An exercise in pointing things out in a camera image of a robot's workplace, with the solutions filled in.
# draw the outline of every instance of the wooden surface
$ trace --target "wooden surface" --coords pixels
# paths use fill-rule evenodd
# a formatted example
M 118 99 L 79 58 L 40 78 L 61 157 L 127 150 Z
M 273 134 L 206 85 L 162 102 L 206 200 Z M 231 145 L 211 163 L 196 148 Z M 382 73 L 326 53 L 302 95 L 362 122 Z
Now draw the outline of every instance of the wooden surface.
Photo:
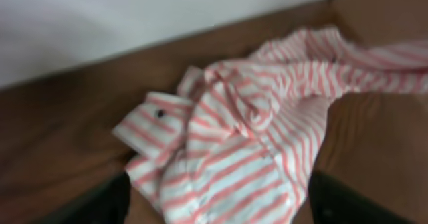
M 148 90 L 172 92 L 188 65 L 245 56 L 302 25 L 332 23 L 351 39 L 383 42 L 367 41 L 366 22 L 353 34 L 344 26 L 354 25 L 350 19 L 321 1 L 2 91 L 0 223 L 28 223 L 120 172 L 130 150 L 111 135 L 112 127 Z M 329 110 L 315 168 L 428 223 L 427 103 L 424 96 L 343 97 Z M 127 224 L 135 223 L 162 219 L 133 191 Z M 294 223 L 311 223 L 308 205 Z
M 334 9 L 365 45 L 428 38 L 428 0 L 335 0 Z
M 28 223 L 120 172 L 130 150 L 111 129 L 148 90 L 172 92 L 189 65 L 245 56 L 331 19 L 321 1 L 2 91 L 0 223 Z M 149 219 L 149 207 L 136 202 L 128 223 Z

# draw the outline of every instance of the dark object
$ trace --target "dark object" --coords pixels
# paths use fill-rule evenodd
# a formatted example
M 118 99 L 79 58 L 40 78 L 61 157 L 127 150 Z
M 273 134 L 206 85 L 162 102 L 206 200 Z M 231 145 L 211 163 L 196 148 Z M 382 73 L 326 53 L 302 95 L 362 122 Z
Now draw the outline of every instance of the dark object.
M 123 173 L 36 223 L 123 224 L 129 203 L 130 181 Z
M 164 114 L 165 114 L 165 112 L 164 112 L 163 110 L 158 110 L 158 111 L 156 112 L 156 116 L 157 116 L 158 118 L 162 118 L 162 117 L 164 116 Z
M 309 200 L 315 224 L 411 223 L 320 171 L 312 173 Z

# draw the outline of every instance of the striped shirt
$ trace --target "striped shirt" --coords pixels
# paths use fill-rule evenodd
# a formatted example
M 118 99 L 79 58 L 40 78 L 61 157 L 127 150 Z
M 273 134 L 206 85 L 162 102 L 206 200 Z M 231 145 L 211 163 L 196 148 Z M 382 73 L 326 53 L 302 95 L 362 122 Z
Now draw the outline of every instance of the striped shirt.
M 362 49 L 301 29 L 247 59 L 190 67 L 114 133 L 132 184 L 167 223 L 289 223 L 306 198 L 327 109 L 348 92 L 428 92 L 428 41 Z

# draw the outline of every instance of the button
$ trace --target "button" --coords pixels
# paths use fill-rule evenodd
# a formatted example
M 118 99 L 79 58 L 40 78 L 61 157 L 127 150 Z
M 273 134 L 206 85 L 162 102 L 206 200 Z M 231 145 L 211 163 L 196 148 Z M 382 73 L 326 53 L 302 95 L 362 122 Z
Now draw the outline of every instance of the button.
M 164 110 L 157 110 L 156 111 L 156 117 L 157 118 L 162 118 L 165 115 L 165 111 Z

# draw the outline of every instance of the clothing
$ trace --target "clothing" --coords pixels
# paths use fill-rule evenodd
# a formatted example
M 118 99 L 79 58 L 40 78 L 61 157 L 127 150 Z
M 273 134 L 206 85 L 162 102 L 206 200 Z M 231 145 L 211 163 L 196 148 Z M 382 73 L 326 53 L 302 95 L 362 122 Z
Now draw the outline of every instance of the clothing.
M 114 129 L 140 154 L 131 182 L 167 223 L 289 223 L 329 105 L 347 92 L 427 92 L 427 50 L 302 29 L 247 59 L 190 67 L 177 96 L 149 93 Z

